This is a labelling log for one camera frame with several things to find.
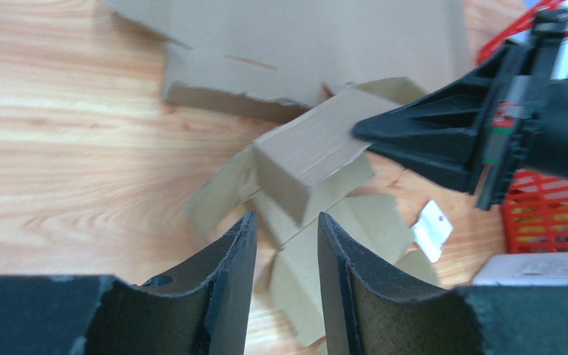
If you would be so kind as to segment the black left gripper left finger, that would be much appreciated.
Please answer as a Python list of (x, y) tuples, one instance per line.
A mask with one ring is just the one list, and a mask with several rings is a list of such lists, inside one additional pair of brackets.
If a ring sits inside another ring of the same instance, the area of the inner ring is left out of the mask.
[(0, 354), (242, 354), (257, 218), (133, 285), (113, 275), (0, 275)]

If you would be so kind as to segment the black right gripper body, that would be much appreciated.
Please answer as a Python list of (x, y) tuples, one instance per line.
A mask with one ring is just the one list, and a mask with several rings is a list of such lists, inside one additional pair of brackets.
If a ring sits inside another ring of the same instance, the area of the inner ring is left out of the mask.
[(500, 204), (521, 169), (568, 180), (568, 7), (540, 7), (496, 55), (504, 86), (493, 99), (477, 207)]

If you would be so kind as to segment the small brown cardboard box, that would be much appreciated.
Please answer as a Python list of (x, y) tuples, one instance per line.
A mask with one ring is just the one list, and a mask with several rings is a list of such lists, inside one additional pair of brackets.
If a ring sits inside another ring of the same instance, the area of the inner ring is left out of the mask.
[(351, 137), (355, 123), (415, 101), (423, 89), (409, 78), (354, 85), (300, 117), (260, 136), (237, 153), (189, 199), (194, 228), (209, 234), (237, 205), (250, 202), (278, 247), (271, 268), (272, 303), (299, 343), (326, 352), (317, 259), (320, 213), (332, 216), (357, 242), (390, 264), (437, 285), (394, 196), (353, 195), (374, 170), (367, 144)]

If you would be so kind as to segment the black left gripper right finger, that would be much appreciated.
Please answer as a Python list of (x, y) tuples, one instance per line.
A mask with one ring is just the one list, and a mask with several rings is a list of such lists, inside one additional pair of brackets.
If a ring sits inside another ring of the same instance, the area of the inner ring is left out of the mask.
[(440, 288), (324, 212), (317, 245), (330, 354), (568, 354), (568, 285)]

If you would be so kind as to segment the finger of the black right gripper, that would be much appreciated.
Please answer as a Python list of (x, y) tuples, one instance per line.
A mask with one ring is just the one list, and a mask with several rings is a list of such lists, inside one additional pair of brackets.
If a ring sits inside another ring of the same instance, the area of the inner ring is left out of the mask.
[(484, 117), (519, 72), (528, 46), (508, 41), (457, 81), (408, 105), (366, 118), (351, 134), (378, 146), (415, 147), (442, 138), (472, 146)]
[(473, 194), (480, 135), (466, 128), (372, 129), (370, 149), (442, 187)]

